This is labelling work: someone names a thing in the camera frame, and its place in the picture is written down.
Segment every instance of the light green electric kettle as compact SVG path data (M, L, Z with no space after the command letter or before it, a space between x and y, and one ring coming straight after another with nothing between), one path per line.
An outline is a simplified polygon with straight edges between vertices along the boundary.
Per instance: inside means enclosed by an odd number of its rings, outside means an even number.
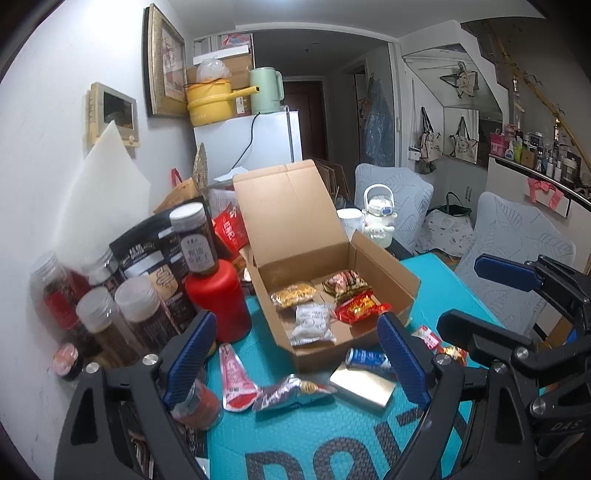
M261 67L250 72L251 87L259 87L260 92L251 95L253 115L258 113L273 113L281 110L281 100L284 99L283 77L272 67Z

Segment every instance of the metal screw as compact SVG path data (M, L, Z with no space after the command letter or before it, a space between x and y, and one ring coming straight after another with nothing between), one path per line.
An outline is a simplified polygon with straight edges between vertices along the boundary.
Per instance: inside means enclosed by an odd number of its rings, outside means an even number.
M86 373L95 374L99 371L100 365L96 362L90 362L86 365Z
M450 363L452 363L452 357L446 355L445 353L440 353L435 357L435 361L439 365L449 365Z
M493 362L492 363L492 368L498 374L504 374L505 372L507 372L507 366L503 362L499 362L499 361Z
M155 353L149 353L144 358L142 358L142 363L144 365L154 365L158 361L158 355Z
M542 415L546 410L546 401L542 397L536 398L531 403L531 411L536 415Z
M519 360L525 360L526 358L529 357L530 351L527 348L525 348L524 346L519 346L519 347L517 347L515 354Z

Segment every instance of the red packet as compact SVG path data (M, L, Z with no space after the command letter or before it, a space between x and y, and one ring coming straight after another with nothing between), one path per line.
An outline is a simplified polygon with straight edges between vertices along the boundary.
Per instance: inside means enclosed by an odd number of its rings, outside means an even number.
M229 343L220 345L220 371L224 410L246 410L255 402L261 390L248 378L244 365Z
M435 335L429 327L425 327L421 325L416 332L413 333L413 336L419 337L429 350L435 350L437 347L441 345L441 339Z
M240 210L228 205L215 219L214 230L226 246L238 255L238 251L248 243L248 234Z
M467 365L468 362L468 352L459 348L455 345L447 345L447 346L438 346L437 353L445 353L452 357L456 362L464 367Z
M336 317L341 322L351 325L369 317L373 313L380 315L392 308L388 303L378 305L372 298L373 294L374 292L369 290L346 301L340 307L335 308Z

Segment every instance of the chair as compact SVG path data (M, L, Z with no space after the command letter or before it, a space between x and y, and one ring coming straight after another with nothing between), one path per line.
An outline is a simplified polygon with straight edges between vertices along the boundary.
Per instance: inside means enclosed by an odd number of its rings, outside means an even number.
M497 255L519 263L546 255L564 264L574 261L574 244L534 206L522 205L484 192L478 200L475 242L455 272L509 330L529 335L546 301L535 292L523 292L479 278L474 261L480 254Z
M415 172L402 167L377 167L360 163L355 169L355 206L363 209L363 193L374 183L383 183L394 194L398 214L394 238L414 254L418 232L423 225L433 196L433 185Z

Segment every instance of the framed picture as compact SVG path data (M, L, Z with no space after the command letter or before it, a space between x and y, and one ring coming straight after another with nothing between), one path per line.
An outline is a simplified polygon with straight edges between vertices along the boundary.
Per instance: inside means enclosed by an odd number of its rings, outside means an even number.
M138 105L135 99L99 82L90 85L88 139L94 145L111 122L128 147L139 147Z
M186 116L184 40L156 5L144 12L144 89L148 116Z

